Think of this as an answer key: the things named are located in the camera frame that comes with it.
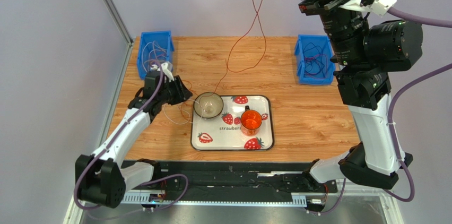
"wooden tabletop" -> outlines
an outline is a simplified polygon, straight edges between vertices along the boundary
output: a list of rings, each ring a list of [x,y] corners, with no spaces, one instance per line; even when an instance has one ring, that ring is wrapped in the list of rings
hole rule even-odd
[[[196,94],[213,91],[226,72],[225,59],[237,37],[174,37],[175,74]],[[311,162],[330,158],[358,144],[352,116],[342,104],[337,84],[300,85],[293,50],[296,37],[267,38],[267,53],[254,69],[229,73],[219,85],[220,95],[265,95],[272,105],[275,144],[268,151],[197,151],[190,143],[191,124],[176,125],[163,112],[141,134],[127,159],[182,161]],[[144,85],[138,77],[136,38],[127,67],[110,133],[123,118],[127,105]],[[232,70],[253,66],[264,50],[262,37],[244,38],[234,49]],[[192,113],[190,107],[185,110]],[[185,121],[176,106],[167,106],[169,117]]]

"gray wall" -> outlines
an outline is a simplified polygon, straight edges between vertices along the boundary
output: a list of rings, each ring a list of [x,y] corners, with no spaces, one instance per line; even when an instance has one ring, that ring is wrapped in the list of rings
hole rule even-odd
[[[298,11],[299,0],[264,0],[262,21],[268,35],[324,34],[320,20]],[[254,17],[251,0],[115,0],[133,35],[170,29],[184,36],[238,36]],[[399,0],[396,7],[418,15],[452,20],[450,0]],[[371,17],[371,23],[383,19]],[[254,30],[252,35],[259,35]],[[411,80],[452,61],[450,29],[424,26],[424,57],[405,73],[392,74],[394,93]],[[412,203],[400,203],[406,223],[445,223],[452,218],[444,206],[452,203],[448,172],[451,161],[452,72],[424,82],[406,93],[395,111],[403,148],[414,154],[410,170],[416,184]],[[406,195],[406,180],[396,192]]]
[[[0,4],[0,222],[61,223],[126,43],[103,0]]]

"strawberry print tray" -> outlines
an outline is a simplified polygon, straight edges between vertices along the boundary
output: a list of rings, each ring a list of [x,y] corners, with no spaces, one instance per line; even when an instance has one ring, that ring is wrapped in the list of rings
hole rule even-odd
[[[192,146],[196,150],[268,150],[273,146],[273,124],[270,101],[264,96],[221,96],[224,102],[220,116],[205,119],[193,111]],[[259,112],[262,125],[255,136],[240,130],[240,116],[245,106]]]

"blue bin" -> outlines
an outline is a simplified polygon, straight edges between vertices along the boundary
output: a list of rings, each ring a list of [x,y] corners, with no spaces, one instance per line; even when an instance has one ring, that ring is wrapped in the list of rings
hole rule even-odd
[[[138,50],[138,57],[136,59],[136,66],[141,80],[144,80],[147,74],[147,60],[158,59],[172,63],[173,51],[174,44],[171,39],[171,31],[141,33],[140,49]]]
[[[298,35],[295,55],[300,84],[330,85],[333,82],[336,65],[330,61],[333,51],[327,36]]]

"glass mug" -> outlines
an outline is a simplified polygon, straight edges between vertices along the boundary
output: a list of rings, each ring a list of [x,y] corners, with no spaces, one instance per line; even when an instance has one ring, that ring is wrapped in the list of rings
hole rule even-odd
[[[249,106],[245,106],[245,112],[240,117],[240,122],[242,133],[248,136],[254,136],[259,133],[260,126],[262,125],[262,117],[257,111],[250,110]]]

